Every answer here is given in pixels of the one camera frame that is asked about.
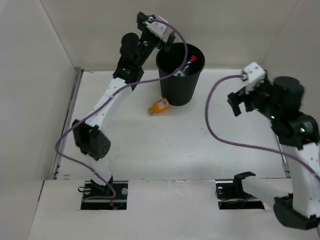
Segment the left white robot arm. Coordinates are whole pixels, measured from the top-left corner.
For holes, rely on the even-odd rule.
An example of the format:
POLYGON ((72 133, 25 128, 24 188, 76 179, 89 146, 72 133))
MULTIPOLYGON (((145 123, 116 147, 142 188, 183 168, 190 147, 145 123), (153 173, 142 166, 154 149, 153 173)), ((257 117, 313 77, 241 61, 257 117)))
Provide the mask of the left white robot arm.
POLYGON ((141 36, 130 32, 121 39, 120 58, 104 94, 90 114, 82 120, 74 120, 71 127, 75 145, 87 157, 85 166, 98 178, 95 193, 103 200, 115 195, 112 174, 103 166, 103 159, 111 148, 107 131, 112 117, 141 82, 143 65, 153 50, 168 50, 175 40, 174 31, 164 40, 172 25, 160 16, 139 12, 137 27, 141 36))

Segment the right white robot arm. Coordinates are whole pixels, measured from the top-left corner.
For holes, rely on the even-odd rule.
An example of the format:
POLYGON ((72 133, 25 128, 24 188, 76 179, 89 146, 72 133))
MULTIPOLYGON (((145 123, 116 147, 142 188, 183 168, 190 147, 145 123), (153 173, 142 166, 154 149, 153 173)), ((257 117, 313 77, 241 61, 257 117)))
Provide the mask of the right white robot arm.
POLYGON ((320 131, 317 121, 301 112, 305 88, 289 76, 267 78, 251 91, 245 88, 227 96, 235 116, 258 111, 270 121, 285 156, 292 192, 276 195, 271 204, 277 220, 285 227, 311 230, 320 226, 320 131))

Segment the small orange juice bottle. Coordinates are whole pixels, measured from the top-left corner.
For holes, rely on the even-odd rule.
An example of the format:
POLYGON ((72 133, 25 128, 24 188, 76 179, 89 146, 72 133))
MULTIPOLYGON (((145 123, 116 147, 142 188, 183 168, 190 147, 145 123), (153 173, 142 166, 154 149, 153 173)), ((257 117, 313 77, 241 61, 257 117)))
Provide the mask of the small orange juice bottle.
POLYGON ((155 102, 153 106, 148 109, 148 113, 150 115, 160 114, 168 110, 170 107, 171 105, 169 104, 168 100, 166 98, 163 98, 155 102))

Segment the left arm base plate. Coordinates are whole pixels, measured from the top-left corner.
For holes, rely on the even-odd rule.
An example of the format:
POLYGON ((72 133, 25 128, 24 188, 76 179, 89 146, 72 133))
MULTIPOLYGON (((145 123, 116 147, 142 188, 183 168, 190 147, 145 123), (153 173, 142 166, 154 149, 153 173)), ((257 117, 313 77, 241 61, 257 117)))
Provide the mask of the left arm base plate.
POLYGON ((86 181, 84 186, 78 188, 82 194, 81 210, 126 210, 129 194, 128 181, 109 181, 113 187, 100 185, 93 180, 86 181))

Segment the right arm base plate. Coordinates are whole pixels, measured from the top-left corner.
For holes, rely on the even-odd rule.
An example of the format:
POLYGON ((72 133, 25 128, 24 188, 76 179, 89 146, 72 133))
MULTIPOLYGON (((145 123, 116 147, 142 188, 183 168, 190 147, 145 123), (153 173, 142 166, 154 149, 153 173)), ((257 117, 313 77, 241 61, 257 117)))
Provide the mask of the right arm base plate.
POLYGON ((247 193, 236 193, 232 179, 215 180, 215 196, 220 210, 264 210, 262 201, 247 193))

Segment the red label clear bottle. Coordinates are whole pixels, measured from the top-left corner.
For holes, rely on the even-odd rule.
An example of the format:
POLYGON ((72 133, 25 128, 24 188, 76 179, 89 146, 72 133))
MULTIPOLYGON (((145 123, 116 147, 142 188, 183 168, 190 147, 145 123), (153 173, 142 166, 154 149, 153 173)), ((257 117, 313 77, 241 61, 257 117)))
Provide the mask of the red label clear bottle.
POLYGON ((174 76, 176 77, 186 77, 190 72, 194 63, 198 60, 195 55, 192 55, 190 59, 185 63, 182 69, 178 70, 174 76))

